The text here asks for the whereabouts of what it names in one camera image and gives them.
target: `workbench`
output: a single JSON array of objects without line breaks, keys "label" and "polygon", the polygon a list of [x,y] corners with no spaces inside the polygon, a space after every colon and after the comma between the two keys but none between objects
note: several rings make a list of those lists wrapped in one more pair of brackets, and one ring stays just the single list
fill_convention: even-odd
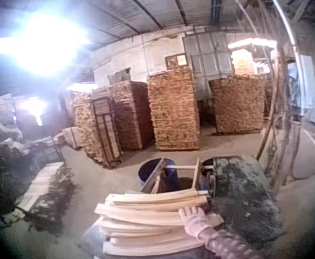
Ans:
[{"label": "workbench", "polygon": [[[267,242],[284,234],[284,222],[276,200],[270,193],[269,183],[259,163],[252,156],[211,158],[202,163],[216,175],[216,191],[211,197],[211,210],[225,220],[223,228],[234,231],[254,248],[260,250]],[[102,254],[105,237],[96,222],[83,236],[81,246],[98,258],[124,258]],[[205,247],[182,253],[152,256],[156,259],[214,258]]]}]

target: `blue barrel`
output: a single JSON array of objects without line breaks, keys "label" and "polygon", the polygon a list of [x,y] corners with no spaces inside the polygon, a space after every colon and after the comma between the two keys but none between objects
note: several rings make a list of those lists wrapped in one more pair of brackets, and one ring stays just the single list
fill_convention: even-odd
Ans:
[{"label": "blue barrel", "polygon": [[[143,186],[144,183],[147,181],[160,160],[161,158],[149,160],[140,167],[140,170],[138,171],[138,177],[140,179],[141,186]],[[165,162],[167,165],[175,165],[175,162],[168,158],[165,158]],[[168,192],[180,190],[178,173],[176,169],[166,170],[166,187]]]}]

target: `white glove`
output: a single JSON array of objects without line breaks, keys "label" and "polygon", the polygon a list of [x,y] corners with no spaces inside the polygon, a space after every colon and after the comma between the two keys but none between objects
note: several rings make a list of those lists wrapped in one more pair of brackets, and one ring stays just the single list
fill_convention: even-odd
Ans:
[{"label": "white glove", "polygon": [[179,209],[179,215],[185,225],[185,232],[197,239],[200,232],[209,227],[213,228],[201,208],[185,207]]}]

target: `cable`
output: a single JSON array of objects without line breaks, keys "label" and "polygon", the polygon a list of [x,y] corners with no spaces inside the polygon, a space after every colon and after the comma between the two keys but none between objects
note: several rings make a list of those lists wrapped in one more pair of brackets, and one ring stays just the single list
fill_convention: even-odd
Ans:
[{"label": "cable", "polygon": [[296,180],[296,181],[300,181],[300,180],[306,180],[306,179],[309,179],[309,178],[311,178],[311,177],[313,177],[314,175],[315,175],[315,173],[314,174],[312,174],[311,176],[307,176],[307,177],[302,177],[302,178],[299,178],[299,177],[295,177],[294,176],[294,174],[293,174],[293,172],[292,172],[292,178],[294,179],[294,180]]}]

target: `window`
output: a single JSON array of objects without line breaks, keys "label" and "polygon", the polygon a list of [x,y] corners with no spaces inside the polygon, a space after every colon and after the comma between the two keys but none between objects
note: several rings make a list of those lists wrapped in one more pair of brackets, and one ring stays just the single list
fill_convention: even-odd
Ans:
[{"label": "window", "polygon": [[185,56],[185,53],[168,56],[165,58],[165,60],[166,60],[167,69],[174,69],[176,67],[188,66],[188,60]]}]

